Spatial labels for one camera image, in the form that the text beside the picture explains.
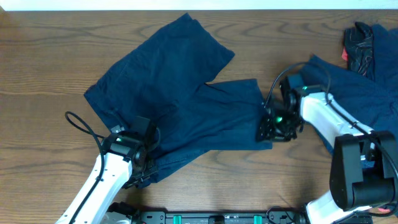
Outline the navy blue shorts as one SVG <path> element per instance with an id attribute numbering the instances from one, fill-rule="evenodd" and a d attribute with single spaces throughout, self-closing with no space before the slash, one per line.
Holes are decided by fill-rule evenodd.
<path id="1" fill-rule="evenodd" d="M 84 96 L 108 129 L 132 129 L 144 117 L 160 129 L 150 153 L 160 182 L 210 150 L 259 151 L 264 99 L 255 79 L 215 82 L 233 59 L 201 24 L 184 14 L 116 62 Z"/>

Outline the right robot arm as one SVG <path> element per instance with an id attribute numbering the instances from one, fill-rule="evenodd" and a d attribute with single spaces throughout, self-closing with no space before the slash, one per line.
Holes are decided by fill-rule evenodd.
<path id="1" fill-rule="evenodd" d="M 271 223 L 372 223 L 371 208 L 397 204 L 396 139 L 375 131 L 344 110 L 322 85 L 299 74 L 274 82 L 283 100 L 268 96 L 256 133 L 258 142 L 288 142 L 311 124 L 333 148 L 329 190 L 301 212 L 269 215 Z"/>

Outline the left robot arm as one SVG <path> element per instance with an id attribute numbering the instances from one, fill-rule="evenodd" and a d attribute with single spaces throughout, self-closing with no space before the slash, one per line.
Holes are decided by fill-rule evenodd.
<path id="1" fill-rule="evenodd" d="M 160 143 L 160 131 L 149 119 L 137 116 L 131 129 L 116 126 L 109 136 L 96 134 L 77 114 L 65 118 L 93 136 L 99 155 L 70 206 L 57 223 L 101 223 L 120 189 L 137 187 L 158 171 L 149 153 Z"/>

